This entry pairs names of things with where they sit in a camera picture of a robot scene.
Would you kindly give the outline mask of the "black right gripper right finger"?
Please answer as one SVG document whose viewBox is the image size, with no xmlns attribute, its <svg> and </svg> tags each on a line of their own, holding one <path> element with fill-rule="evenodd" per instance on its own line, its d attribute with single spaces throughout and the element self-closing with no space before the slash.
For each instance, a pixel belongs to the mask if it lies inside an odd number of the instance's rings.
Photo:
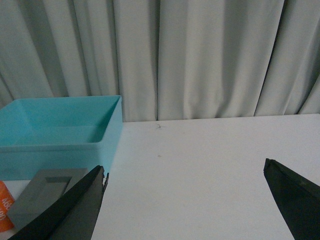
<svg viewBox="0 0 320 240">
<path fill-rule="evenodd" d="M 263 174 L 295 240 L 320 238 L 320 187 L 280 162 L 267 158 Z"/>
</svg>

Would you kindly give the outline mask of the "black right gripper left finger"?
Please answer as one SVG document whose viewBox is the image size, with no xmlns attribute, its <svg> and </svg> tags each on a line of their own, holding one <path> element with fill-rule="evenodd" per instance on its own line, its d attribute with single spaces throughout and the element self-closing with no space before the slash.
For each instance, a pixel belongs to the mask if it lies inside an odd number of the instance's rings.
<svg viewBox="0 0 320 240">
<path fill-rule="evenodd" d="M 109 175 L 97 165 L 11 240 L 90 240 Z"/>
</svg>

